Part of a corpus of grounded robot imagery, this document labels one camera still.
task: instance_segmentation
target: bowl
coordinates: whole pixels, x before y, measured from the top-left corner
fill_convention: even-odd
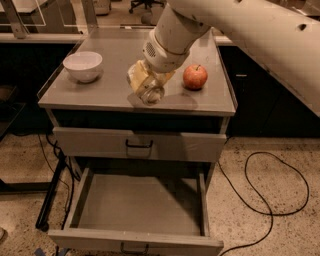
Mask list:
[[[89,83],[102,73],[102,56],[90,51],[76,52],[63,60],[63,66],[73,78]]]

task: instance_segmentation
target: floor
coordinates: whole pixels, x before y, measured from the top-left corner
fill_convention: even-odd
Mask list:
[[[129,14],[129,7],[124,0],[112,2],[112,11],[98,17],[99,25],[139,24],[141,15],[149,12],[141,7]],[[16,136],[8,133],[0,142],[0,155],[0,178],[7,183],[50,181],[57,164],[53,148],[43,134]],[[270,212],[249,186],[246,166],[249,180],[270,205],[273,214],[284,216],[274,216],[272,221],[270,215],[253,211],[239,199],[222,170],[247,204],[260,212]],[[70,176],[64,171],[49,215],[50,229],[61,227],[70,186]],[[35,228],[44,198],[44,193],[0,195],[0,227],[5,230],[0,241],[0,256],[54,255],[54,242],[46,232]],[[305,203],[301,211],[286,215]],[[211,236],[224,241],[223,255],[319,256],[320,139],[230,138],[219,165],[215,166],[207,191],[207,206]],[[254,245],[228,251],[247,244]],[[67,255],[121,254],[71,250]]]

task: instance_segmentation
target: office chair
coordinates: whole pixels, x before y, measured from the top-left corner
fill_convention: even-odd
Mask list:
[[[131,1],[131,8],[129,9],[129,13],[133,13],[133,8],[138,7],[139,5],[144,4],[145,9],[151,8],[152,4],[160,4],[162,7],[164,7],[164,3],[156,0],[132,0]]]

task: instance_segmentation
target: speckled floor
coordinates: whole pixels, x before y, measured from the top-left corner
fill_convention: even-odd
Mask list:
[[[40,135],[48,162],[55,167],[57,160],[45,136]],[[231,138],[225,145],[220,164],[234,187],[252,207],[268,212],[268,208],[249,187],[244,168],[255,152],[269,152],[295,167],[305,177],[310,189],[306,207],[293,215],[274,217],[273,228],[262,242],[225,255],[320,255],[320,139]],[[8,134],[0,142],[0,175],[5,182],[49,181],[52,171],[44,158],[39,137],[16,137]],[[247,164],[247,175],[270,204],[274,214],[300,208],[307,199],[306,185],[297,172],[268,154],[253,155]],[[62,177],[70,186],[70,177]],[[41,248],[53,255],[55,244],[35,223],[45,194],[1,195],[0,226],[6,230],[0,242],[0,255],[35,255]],[[67,200],[67,188],[59,183],[49,216],[51,229],[60,229]],[[225,244],[224,251],[254,243],[264,237],[271,217],[250,210],[235,194],[218,165],[207,192],[211,235]],[[107,252],[72,250],[67,255],[121,255]]]

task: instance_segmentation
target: gray tabletop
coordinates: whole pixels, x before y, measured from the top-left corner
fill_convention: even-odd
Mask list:
[[[214,37],[209,31],[198,39],[182,67],[165,85],[160,103],[146,106],[133,93],[126,76],[129,67],[143,59],[142,46],[149,29],[98,28],[78,51],[95,51],[103,56],[103,74],[82,84],[63,69],[39,101],[43,108],[125,112],[173,112],[192,115],[232,116],[235,106],[221,65]],[[182,85],[182,74],[190,64],[208,71],[202,90],[190,91]]]

